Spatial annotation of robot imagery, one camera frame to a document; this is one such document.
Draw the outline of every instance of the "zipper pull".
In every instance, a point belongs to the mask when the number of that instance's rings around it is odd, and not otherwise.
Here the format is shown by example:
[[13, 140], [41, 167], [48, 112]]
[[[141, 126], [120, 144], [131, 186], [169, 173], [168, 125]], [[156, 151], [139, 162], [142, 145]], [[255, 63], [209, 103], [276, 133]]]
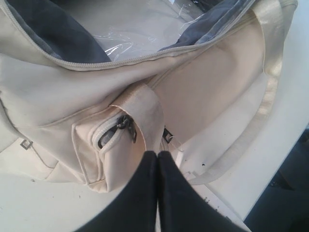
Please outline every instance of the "zipper pull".
[[137, 132], [134, 125], [134, 120], [129, 115], [123, 115], [120, 118], [118, 118], [117, 128], [121, 130], [127, 128], [131, 135], [133, 143], [136, 142]]

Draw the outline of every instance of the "metal buckle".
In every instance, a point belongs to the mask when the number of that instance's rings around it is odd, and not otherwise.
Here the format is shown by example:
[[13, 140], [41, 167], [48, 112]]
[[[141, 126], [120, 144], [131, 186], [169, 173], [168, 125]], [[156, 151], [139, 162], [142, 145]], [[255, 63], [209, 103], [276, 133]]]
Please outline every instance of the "metal buckle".
[[32, 141], [28, 141], [27, 139], [24, 139], [20, 145], [23, 149], [27, 151], [32, 146], [32, 144], [33, 144]]

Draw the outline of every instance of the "pocket zipper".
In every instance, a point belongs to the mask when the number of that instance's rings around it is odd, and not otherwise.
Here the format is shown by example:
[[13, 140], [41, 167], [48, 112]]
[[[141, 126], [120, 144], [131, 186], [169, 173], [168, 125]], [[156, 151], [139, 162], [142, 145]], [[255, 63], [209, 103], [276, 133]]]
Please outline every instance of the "pocket zipper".
[[100, 153], [106, 152], [119, 140], [125, 129], [128, 129], [132, 141], [135, 143], [137, 132], [133, 119], [129, 115], [116, 115], [97, 129], [92, 137], [93, 147], [100, 151]]

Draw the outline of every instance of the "main zipper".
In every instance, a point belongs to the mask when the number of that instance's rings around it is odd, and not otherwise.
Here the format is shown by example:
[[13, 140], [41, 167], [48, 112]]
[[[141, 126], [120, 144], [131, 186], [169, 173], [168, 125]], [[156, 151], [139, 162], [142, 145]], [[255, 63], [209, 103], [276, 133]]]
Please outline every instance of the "main zipper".
[[64, 60], [55, 58], [55, 57], [51, 56], [50, 54], [46, 53], [28, 36], [28, 34], [24, 31], [24, 29], [19, 25], [18, 21], [15, 19], [12, 12], [10, 11], [8, 5], [6, 4], [5, 0], [0, 0], [0, 7], [3, 9], [5, 14], [11, 19], [11, 21], [18, 28], [18, 30], [32, 43], [32, 45], [34, 45], [42, 54], [44, 54], [45, 57], [47, 57], [48, 59], [50, 59], [54, 63], [56, 63], [56, 64], [58, 64], [58, 65], [60, 65], [64, 68], [70, 69], [70, 70], [95, 71], [95, 70], [117, 68], [117, 67], [121, 67], [121, 66], [124, 66], [124, 65], [140, 63], [140, 62], [148, 61], [148, 60], [155, 60], [155, 59], [158, 59], [158, 58], [161, 58], [161, 57], [165, 57], [169, 53], [175, 53], [176, 52], [176, 53], [179, 53], [178, 55], [180, 55], [181, 53], [184, 53], [184, 52], [190, 52], [190, 51], [194, 51], [194, 50], [197, 50], [199, 48], [202, 48], [202, 47], [206, 47], [207, 45], [210, 45], [210, 44], [214, 43], [215, 41], [220, 40], [226, 33], [228, 33], [230, 31], [230, 29], [234, 29], [234, 30], [238, 29], [238, 26], [241, 26], [241, 24], [238, 25], [238, 24], [235, 24], [235, 23], [238, 22], [241, 19], [241, 17], [244, 16], [244, 14], [248, 11], [248, 9], [251, 7], [251, 5], [253, 3], [254, 3], [254, 1], [252, 1], [250, 4], [248, 4], [247, 7], [243, 9], [242, 13], [240, 13], [233, 20], [233, 22], [230, 23], [230, 25], [227, 26], [219, 35], [217, 35], [212, 40], [207, 41], [205, 43], [169, 48], [169, 49], [165, 49], [165, 50], [162, 50], [162, 51], [158, 51], [155, 54], [150, 54], [150, 55], [142, 56], [142, 57], [139, 57], [139, 58], [127, 59], [127, 60], [123, 60], [123, 61], [106, 62], [106, 63], [91, 63], [91, 64], [68, 62], [68, 61], [64, 61]]

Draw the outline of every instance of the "bag strap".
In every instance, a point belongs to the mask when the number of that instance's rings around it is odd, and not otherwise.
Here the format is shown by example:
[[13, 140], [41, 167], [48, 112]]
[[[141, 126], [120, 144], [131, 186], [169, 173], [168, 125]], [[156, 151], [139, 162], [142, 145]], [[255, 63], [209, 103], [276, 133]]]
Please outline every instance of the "bag strap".
[[279, 0], [259, 0], [252, 10], [259, 21], [265, 39], [263, 71], [268, 76], [260, 107], [239, 138], [205, 173], [190, 180], [192, 185], [207, 184], [222, 176], [245, 153], [270, 115], [282, 68], [284, 24]]
[[145, 150], [159, 151], [164, 114], [159, 98], [146, 84], [134, 84], [126, 89], [111, 106], [130, 115], [142, 134]]

